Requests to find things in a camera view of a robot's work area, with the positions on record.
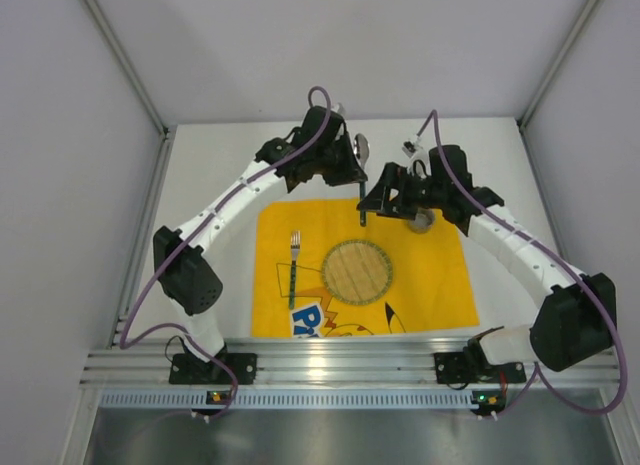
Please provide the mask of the green handled spoon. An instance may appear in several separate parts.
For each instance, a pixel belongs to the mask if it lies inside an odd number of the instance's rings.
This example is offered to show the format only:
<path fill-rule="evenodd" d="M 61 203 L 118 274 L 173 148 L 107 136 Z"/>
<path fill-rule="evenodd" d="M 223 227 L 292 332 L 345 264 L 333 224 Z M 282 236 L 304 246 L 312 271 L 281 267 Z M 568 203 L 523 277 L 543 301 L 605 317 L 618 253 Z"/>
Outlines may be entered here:
<path fill-rule="evenodd" d="M 360 167 L 362 169 L 366 168 L 366 163 L 370 156 L 370 146 L 368 139 L 362 133 L 358 133 L 354 138 L 354 154 L 359 161 Z M 366 182 L 361 182 L 359 184 L 359 199 L 362 200 L 366 196 Z M 367 225 L 366 212 L 359 212 L 360 226 L 365 227 Z"/>

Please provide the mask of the speckled ceramic cup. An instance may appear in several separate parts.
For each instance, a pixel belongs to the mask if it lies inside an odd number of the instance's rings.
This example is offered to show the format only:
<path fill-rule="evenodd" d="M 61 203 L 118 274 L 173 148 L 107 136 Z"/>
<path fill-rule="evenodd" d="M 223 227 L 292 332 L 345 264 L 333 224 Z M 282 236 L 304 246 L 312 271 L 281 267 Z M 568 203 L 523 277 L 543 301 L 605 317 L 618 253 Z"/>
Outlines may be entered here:
<path fill-rule="evenodd" d="M 430 209 L 419 209 L 413 219 L 407 221 L 408 228 L 416 234 L 427 233 L 435 223 L 435 214 Z"/>

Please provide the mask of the green handled fork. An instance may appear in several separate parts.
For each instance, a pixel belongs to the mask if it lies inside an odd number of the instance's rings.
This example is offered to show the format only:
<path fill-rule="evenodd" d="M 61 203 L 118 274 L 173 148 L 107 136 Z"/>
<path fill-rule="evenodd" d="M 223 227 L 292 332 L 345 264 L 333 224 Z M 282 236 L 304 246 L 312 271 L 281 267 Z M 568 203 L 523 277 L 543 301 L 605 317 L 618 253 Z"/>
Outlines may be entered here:
<path fill-rule="evenodd" d="M 301 233 L 299 230 L 295 230 L 291 234 L 290 240 L 290 274 L 289 274 L 289 296 L 288 296 L 288 308 L 293 310 L 295 308 L 295 294 L 296 294 L 296 281 L 297 281 L 297 261 L 299 258 L 301 249 Z"/>

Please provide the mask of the round woven bamboo plate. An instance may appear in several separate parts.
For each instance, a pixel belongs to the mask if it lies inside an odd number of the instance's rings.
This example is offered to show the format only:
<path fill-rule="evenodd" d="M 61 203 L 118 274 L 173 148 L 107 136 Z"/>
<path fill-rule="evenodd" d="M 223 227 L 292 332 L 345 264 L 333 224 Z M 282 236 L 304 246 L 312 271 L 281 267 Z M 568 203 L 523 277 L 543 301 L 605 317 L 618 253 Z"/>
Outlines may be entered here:
<path fill-rule="evenodd" d="M 347 240 L 333 246 L 322 261 L 325 288 L 336 300 L 355 306 L 383 298 L 393 282 L 389 255 L 368 240 Z"/>

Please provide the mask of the yellow cartoon print cloth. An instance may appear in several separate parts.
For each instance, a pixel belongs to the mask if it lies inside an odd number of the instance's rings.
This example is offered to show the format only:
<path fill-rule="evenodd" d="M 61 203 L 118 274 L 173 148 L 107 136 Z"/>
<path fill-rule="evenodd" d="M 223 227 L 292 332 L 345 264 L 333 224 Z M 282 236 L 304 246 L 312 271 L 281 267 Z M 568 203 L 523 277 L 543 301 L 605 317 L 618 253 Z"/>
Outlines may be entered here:
<path fill-rule="evenodd" d="M 277 202 L 257 222 L 251 333 L 336 338 L 475 327 L 457 228 L 425 233 L 370 215 L 353 199 Z"/>

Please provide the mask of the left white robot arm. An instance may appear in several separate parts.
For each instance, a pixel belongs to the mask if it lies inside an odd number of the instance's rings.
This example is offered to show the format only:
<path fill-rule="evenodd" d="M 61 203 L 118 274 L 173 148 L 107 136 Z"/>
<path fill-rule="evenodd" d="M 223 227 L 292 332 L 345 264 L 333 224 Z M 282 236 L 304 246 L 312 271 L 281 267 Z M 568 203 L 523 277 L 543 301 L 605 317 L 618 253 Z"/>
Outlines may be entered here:
<path fill-rule="evenodd" d="M 225 346 L 214 310 L 223 285 L 214 266 L 231 238 L 314 176 L 330 187 L 365 182 L 368 156 L 366 137 L 351 136 L 340 113 L 313 106 L 289 136 L 265 142 L 240 177 L 199 215 L 155 232 L 154 269 L 189 354 L 207 363 Z"/>

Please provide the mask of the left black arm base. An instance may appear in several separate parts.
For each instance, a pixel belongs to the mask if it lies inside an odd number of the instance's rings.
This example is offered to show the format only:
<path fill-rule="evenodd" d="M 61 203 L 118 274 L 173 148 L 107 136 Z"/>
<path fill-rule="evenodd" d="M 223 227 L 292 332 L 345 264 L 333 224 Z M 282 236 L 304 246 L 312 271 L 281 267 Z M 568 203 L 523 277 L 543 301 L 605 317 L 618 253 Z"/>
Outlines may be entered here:
<path fill-rule="evenodd" d="M 254 383 L 258 356 L 254 353 L 224 353 L 222 363 L 234 374 L 239 385 Z M 231 375 L 212 362 L 204 362 L 190 353 L 172 357 L 169 383 L 172 385 L 230 385 Z"/>

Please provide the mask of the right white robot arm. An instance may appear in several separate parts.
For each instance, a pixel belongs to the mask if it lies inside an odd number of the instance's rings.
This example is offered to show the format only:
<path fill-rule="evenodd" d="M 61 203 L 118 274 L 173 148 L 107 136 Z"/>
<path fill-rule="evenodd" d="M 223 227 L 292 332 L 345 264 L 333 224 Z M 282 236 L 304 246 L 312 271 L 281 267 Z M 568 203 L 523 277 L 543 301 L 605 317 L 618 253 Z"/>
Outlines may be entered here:
<path fill-rule="evenodd" d="M 560 372 L 612 347 L 613 282 L 603 273 L 589 276 L 559 264 L 535 245 L 498 194 L 474 185 L 459 146 L 434 148 L 429 161 L 427 174 L 387 163 L 357 208 L 398 219 L 413 219 L 421 209 L 438 210 L 529 294 L 538 309 L 532 324 L 487 330 L 469 340 L 470 351 L 488 366 L 539 362 Z"/>

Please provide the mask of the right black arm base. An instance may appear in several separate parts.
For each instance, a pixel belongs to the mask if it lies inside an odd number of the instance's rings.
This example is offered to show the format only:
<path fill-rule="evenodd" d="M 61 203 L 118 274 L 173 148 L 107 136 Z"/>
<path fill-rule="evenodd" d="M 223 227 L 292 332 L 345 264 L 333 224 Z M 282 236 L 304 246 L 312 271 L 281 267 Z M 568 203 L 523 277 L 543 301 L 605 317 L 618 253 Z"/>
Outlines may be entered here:
<path fill-rule="evenodd" d="M 440 385 L 524 384 L 524 365 L 519 362 L 504 365 L 478 365 L 462 351 L 433 354 L 436 382 Z"/>

